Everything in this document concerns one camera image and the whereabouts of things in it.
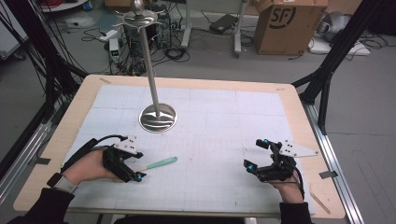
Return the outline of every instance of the round metal base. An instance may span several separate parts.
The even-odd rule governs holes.
[[[139,116],[142,128],[150,133],[163,133],[171,129],[177,121],[176,110],[166,104],[159,104],[160,116],[157,117],[154,105],[146,107]]]

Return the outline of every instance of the gray floor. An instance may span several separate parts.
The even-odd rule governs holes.
[[[108,12],[101,7],[88,14],[99,21]],[[202,28],[207,28],[204,18],[195,20]],[[255,24],[256,20],[245,18],[244,25]],[[189,61],[159,64],[155,66],[157,77],[291,83],[314,72],[325,58],[307,52],[301,58],[289,60],[293,57],[257,55],[254,47],[243,47],[240,58],[236,59],[229,53],[233,50],[231,38],[202,34],[194,32],[192,35]],[[68,50],[87,71],[103,71],[108,62],[103,44],[82,42],[82,36],[82,31],[63,34]],[[386,39],[396,44],[396,37],[387,36]],[[373,49],[368,57],[354,57],[351,62],[345,60],[332,79],[327,131],[365,223],[394,223],[396,219],[393,185],[396,183],[393,172],[396,156],[392,153],[396,144],[395,58],[396,48]],[[3,159],[44,102],[44,92],[30,61],[12,59],[0,63],[0,92],[0,159]],[[31,169],[30,166],[26,169],[0,207],[0,223],[23,214],[14,211],[12,204]],[[68,214],[66,220],[96,223],[97,217]],[[102,223],[108,222],[109,216],[105,216]],[[259,220],[259,223],[278,222],[276,219]],[[315,222],[347,223],[347,220]]]

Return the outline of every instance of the black tape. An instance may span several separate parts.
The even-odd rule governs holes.
[[[329,178],[329,177],[335,178],[338,176],[338,174],[335,171],[326,171],[326,172],[320,173],[319,175],[322,179]]]

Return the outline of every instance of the black sleeve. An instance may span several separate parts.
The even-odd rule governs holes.
[[[308,203],[280,203],[281,224],[312,224]]]
[[[42,189],[41,195],[24,217],[16,217],[8,224],[64,223],[67,207],[74,195],[57,189]]]

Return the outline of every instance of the metal pole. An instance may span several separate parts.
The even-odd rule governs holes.
[[[151,91],[152,103],[154,104],[155,115],[156,117],[159,117],[160,104],[158,103],[157,89],[155,87],[154,75],[152,74],[152,65],[151,65],[151,59],[149,57],[149,42],[148,42],[148,35],[146,33],[146,27],[140,28],[139,33],[140,33],[140,42],[142,43],[143,57],[145,59],[146,71],[148,74],[148,83]]]

